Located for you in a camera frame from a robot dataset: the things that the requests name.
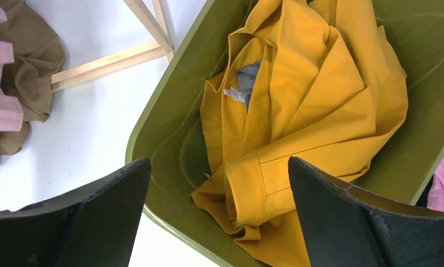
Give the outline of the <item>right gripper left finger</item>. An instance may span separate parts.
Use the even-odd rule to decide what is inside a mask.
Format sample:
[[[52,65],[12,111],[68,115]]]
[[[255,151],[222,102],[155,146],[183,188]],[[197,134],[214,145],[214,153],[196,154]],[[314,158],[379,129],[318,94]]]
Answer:
[[[0,211],[0,266],[127,266],[152,166],[123,168],[17,211]]]

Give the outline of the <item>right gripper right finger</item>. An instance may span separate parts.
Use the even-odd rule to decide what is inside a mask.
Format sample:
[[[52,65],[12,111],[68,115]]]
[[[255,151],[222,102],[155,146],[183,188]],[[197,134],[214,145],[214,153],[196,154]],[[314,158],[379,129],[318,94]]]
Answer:
[[[288,174],[312,266],[444,266],[444,212],[385,198],[297,157]]]

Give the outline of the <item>yellow jacket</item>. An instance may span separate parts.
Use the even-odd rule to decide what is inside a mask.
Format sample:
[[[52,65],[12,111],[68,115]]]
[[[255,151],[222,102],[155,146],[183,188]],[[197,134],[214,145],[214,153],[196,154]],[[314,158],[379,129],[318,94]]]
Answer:
[[[406,73],[371,1],[259,1],[205,84],[211,175],[192,199],[254,259],[309,266],[289,159],[351,182],[407,109]]]

